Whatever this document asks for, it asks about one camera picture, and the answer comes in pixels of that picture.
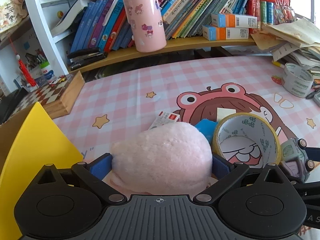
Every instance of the roll of tape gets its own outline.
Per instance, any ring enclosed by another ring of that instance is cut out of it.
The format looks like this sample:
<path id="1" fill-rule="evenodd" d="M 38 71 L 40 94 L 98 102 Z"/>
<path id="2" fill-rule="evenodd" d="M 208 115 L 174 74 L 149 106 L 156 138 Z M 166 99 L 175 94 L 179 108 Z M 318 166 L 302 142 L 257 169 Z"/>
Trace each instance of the roll of tape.
<path id="1" fill-rule="evenodd" d="M 255 114 L 237 113 L 222 119 L 213 135 L 213 152 L 231 163 L 243 162 L 252 168 L 279 164 L 281 147 L 271 125 Z"/>
<path id="2" fill-rule="evenodd" d="M 310 92 L 313 81 L 313 76 L 307 70 L 296 64 L 285 64 L 281 83 L 291 94 L 305 98 Z"/>

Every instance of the stuffed animal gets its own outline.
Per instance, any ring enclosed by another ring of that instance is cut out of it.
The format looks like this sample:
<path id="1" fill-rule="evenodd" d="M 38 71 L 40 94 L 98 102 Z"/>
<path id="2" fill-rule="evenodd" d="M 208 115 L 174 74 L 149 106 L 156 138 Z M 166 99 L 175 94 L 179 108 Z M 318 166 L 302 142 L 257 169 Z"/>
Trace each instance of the stuffed animal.
<path id="1" fill-rule="evenodd" d="M 107 182 L 131 194 L 183 195 L 203 191 L 212 173 L 208 140 L 194 126 L 175 122 L 116 142 Z"/>

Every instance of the pink checkered tablecloth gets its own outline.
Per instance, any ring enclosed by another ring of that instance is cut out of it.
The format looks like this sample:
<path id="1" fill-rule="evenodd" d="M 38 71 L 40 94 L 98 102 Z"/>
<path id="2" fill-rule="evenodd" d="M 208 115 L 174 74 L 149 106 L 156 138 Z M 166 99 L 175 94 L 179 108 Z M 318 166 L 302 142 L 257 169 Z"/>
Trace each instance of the pink checkered tablecloth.
<path id="1" fill-rule="evenodd" d="M 287 92 L 279 84 L 282 72 L 269 57 L 211 58 L 143 68 L 86 83 L 71 113 L 54 122 L 88 162 L 109 152 L 113 142 L 147 130 L 161 111 L 179 110 L 183 121 L 196 124 L 203 118 L 215 121 L 217 107 L 260 115 L 280 142 L 296 135 L 308 146 L 320 147 L 320 108 Z M 208 93 L 218 96 L 200 105 L 188 99 Z M 310 179 L 320 180 L 320 170 L 314 170 Z M 309 229 L 304 227 L 300 235 L 319 237 Z"/>

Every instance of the blue sticker on wall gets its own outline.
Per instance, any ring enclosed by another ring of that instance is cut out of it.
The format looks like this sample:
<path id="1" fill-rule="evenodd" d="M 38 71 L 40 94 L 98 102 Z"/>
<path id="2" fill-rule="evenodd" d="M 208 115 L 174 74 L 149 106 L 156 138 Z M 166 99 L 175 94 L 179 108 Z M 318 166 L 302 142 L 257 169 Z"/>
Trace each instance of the blue sticker on wall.
<path id="1" fill-rule="evenodd" d="M 23 47 L 24 47 L 25 50 L 28 50 L 30 48 L 29 42 L 27 41 L 26 43 L 24 43 Z"/>

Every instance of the chessboard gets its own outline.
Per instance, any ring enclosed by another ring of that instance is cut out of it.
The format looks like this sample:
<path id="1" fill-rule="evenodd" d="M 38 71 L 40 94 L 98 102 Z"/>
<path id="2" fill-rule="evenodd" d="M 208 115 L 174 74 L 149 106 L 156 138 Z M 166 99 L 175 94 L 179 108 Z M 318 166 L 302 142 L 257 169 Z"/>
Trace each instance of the chessboard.
<path id="1" fill-rule="evenodd" d="M 52 119 L 69 114 L 83 85 L 80 72 L 66 75 L 66 80 L 61 83 L 45 85 L 27 94 L 12 115 L 35 102 L 39 102 Z"/>

